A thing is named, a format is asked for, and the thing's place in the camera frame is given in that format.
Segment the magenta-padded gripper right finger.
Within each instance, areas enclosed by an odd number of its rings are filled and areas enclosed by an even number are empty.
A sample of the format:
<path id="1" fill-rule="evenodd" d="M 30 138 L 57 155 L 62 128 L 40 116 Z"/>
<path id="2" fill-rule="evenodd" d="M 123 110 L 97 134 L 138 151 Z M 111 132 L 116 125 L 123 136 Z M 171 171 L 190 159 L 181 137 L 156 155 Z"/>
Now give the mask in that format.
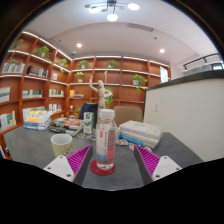
<path id="1" fill-rule="evenodd" d="M 158 156 L 138 145 L 134 146 L 134 156 L 145 185 L 181 170 L 181 167 L 167 155 Z"/>

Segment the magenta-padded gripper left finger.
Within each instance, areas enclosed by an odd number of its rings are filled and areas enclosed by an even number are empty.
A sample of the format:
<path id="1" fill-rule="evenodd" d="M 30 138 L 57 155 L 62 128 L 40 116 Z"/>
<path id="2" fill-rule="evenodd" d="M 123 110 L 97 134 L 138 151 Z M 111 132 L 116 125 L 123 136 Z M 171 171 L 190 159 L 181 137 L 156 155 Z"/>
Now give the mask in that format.
<path id="1" fill-rule="evenodd" d="M 89 145 L 68 156 L 56 157 L 44 170 L 81 186 L 92 155 L 93 146 Z"/>

